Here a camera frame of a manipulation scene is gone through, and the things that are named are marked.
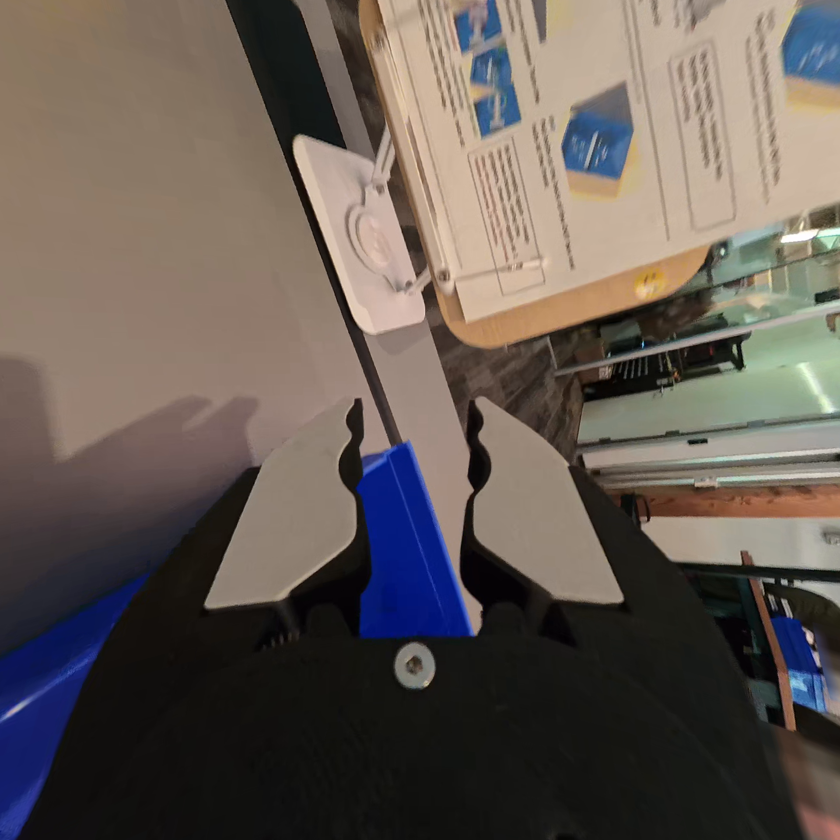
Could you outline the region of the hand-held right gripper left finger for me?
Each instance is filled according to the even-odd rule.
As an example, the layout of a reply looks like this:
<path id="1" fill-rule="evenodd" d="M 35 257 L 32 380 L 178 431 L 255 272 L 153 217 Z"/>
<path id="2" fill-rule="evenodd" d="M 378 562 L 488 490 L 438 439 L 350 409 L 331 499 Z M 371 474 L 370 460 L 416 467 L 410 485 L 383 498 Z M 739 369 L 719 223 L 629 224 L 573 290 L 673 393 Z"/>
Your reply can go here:
<path id="1" fill-rule="evenodd" d="M 312 609 L 330 606 L 360 631 L 371 578 L 363 439 L 362 400 L 344 397 L 266 457 L 206 595 L 209 612 L 275 608 L 303 628 Z"/>

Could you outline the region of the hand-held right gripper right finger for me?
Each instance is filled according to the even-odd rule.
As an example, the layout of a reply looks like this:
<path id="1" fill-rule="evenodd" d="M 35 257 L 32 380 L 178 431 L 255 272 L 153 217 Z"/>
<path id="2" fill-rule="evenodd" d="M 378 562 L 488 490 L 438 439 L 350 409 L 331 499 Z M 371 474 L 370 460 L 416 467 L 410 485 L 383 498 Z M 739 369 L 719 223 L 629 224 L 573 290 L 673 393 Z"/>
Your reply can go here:
<path id="1" fill-rule="evenodd" d="M 563 606 L 619 608 L 624 594 L 564 457 L 484 396 L 469 404 L 471 488 L 459 573 L 479 632 L 567 634 Z"/>

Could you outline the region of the blue plastic bin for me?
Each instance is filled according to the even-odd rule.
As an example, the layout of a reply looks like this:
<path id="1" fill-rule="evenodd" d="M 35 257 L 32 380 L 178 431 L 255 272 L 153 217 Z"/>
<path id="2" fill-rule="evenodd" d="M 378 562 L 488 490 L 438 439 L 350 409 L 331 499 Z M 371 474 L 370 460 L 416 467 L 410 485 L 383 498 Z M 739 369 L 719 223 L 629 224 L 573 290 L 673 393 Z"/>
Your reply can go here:
<path id="1" fill-rule="evenodd" d="M 371 546 L 360 635 L 474 634 L 413 447 L 362 458 Z M 149 578 L 137 576 L 2 656 L 1 838 L 17 838 L 46 782 L 84 680 Z"/>

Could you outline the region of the blue storage crate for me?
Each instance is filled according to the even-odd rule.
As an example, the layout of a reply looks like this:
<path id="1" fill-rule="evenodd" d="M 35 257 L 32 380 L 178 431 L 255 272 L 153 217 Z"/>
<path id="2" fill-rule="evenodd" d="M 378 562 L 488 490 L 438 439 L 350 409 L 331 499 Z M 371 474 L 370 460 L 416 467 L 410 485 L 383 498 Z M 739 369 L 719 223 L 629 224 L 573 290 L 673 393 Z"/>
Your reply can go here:
<path id="1" fill-rule="evenodd" d="M 788 616 L 773 616 L 771 626 L 780 646 L 794 704 L 825 713 L 826 682 L 812 632 Z"/>

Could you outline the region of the white stand base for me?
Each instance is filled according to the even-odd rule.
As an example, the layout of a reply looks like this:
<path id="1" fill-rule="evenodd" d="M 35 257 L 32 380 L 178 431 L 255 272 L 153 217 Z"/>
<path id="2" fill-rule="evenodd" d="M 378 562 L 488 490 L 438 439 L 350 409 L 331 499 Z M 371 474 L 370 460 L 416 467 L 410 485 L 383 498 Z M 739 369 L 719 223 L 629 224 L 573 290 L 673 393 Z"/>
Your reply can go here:
<path id="1" fill-rule="evenodd" d="M 350 314 L 366 334 L 425 320 L 423 289 L 389 190 L 396 150 L 385 129 L 374 160 L 297 135 L 292 151 Z"/>

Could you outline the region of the instruction sheet board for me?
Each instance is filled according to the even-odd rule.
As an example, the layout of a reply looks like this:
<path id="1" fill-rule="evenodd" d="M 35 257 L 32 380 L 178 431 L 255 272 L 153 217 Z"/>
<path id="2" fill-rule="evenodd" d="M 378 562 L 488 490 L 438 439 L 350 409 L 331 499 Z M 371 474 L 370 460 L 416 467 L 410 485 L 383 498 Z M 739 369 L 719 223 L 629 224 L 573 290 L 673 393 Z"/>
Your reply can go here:
<path id="1" fill-rule="evenodd" d="M 838 203 L 838 2 L 359 2 L 444 320 L 496 348 L 662 300 Z"/>

